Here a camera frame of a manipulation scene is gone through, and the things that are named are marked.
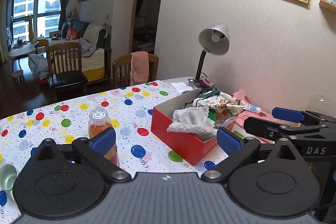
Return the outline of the sofa with cushions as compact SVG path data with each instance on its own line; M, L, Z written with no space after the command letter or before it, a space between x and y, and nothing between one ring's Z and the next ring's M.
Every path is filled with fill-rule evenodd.
M81 67L89 82L107 77L110 64L110 36L104 26L72 19L49 38L49 46L65 42L81 44Z

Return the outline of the wooden chair with towel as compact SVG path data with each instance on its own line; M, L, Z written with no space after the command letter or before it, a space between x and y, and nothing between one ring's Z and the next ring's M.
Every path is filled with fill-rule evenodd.
M149 53L149 79L145 81L156 80L159 58ZM131 54L123 55L117 58L112 65L113 85L115 88L125 88L130 86Z

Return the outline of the Christmas print fabric bag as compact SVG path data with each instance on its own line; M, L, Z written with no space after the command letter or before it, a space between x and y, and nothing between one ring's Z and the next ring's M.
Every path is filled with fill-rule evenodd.
M246 106L244 101L217 88L201 89L193 100L185 103L185 107L207 107L222 115L238 115L245 110Z

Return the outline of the orange drink plastic bottle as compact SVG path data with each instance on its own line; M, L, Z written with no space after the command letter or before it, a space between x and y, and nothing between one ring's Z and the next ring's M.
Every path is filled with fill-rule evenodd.
M88 135L90 139L93 139L90 147L118 166L116 132L106 110L97 108L90 112Z

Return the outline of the small white tube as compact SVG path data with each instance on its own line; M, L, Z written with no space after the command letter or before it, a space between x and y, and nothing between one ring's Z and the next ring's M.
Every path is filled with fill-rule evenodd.
M250 111L250 112L253 112L253 113L257 113L257 114L261 113L261 108L260 107L257 107L255 105L248 104L248 103L244 106L244 110Z

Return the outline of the grey desk lamp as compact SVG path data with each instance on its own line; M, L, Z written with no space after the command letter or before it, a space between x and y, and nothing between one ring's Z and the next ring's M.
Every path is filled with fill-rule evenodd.
M202 88L206 86L201 80L201 73L206 54L209 53L212 55L223 56L230 48L228 26L225 23L219 23L207 27L200 32L198 41L202 47L202 52L199 57L196 75L192 80L189 79L189 81L192 82L196 88Z

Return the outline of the grey bag on floor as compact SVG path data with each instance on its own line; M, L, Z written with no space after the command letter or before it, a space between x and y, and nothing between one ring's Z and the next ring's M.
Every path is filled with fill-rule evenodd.
M49 65L47 59L40 54L30 54L28 57L29 68L35 79L49 78Z

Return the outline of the grey fluffy cloth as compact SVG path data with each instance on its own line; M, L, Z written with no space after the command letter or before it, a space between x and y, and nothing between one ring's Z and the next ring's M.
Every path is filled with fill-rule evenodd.
M215 122L209 118L209 112L207 106L175 110L167 132L188 133L201 141L208 141L217 134Z

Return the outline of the white paper note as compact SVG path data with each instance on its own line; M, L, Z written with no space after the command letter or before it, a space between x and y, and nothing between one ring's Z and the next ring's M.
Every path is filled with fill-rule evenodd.
M192 86L190 86L185 82L171 83L171 86L180 93L185 93L194 90Z

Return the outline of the pink plastic packet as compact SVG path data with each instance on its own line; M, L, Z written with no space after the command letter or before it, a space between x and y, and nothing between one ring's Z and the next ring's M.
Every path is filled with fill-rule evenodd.
M242 100L245 103L250 104L250 100L248 99L247 95L245 94L244 90L239 90L238 92L232 93L231 94L232 97L236 98L238 101ZM249 118L249 117L255 117L255 118L260 118L260 119L264 119L266 121L271 121L271 122L277 122L277 123L283 123L286 125L289 125L291 127L299 127L301 124L300 123L293 123L293 122L288 122L288 121L282 121L279 119L275 119L272 117L272 115L268 112L265 112L263 110L261 110L261 112L258 113L253 113L251 111L248 110L243 110L239 115L236 116L236 121L234 123L234 125L232 126L231 131L241 137L247 137L250 136L250 134L246 133L245 129L243 128L244 125L244 121Z

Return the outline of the balloon print tablecloth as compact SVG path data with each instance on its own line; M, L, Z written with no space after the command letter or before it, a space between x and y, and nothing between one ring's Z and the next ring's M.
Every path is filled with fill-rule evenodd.
M1 164L11 164L21 171L31 154L45 138L58 144L70 144L88 136L89 114L105 109L116 131L119 166L136 172L197 172L227 158L218 146L198 164L191 165L151 131L153 108L180 95L172 81L109 90L79 97L1 119Z

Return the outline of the green sponge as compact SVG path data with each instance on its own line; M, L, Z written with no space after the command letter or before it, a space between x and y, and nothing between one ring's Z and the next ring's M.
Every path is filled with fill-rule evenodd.
M216 122L217 121L217 112L213 109L210 109L208 117L210 118L210 120Z

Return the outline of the pink towel on chair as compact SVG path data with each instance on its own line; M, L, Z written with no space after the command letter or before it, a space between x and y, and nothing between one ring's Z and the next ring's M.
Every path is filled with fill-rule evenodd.
M132 52L130 65L130 84L138 85L147 83L149 79L148 53L144 51Z

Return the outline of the clear plastic bag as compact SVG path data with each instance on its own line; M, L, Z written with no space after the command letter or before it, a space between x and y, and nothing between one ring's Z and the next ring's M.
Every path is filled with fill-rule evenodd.
M235 115L216 114L215 128L225 127L228 130L232 130L235 121Z

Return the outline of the small white side table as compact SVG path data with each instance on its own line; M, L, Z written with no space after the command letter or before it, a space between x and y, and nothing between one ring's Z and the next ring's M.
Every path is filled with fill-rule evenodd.
M13 48L9 52L9 58L11 59L11 72L14 72L14 61L19 60L23 57L28 56L35 52L35 46L37 45L38 41L35 42L28 42L25 45L22 45L17 48Z

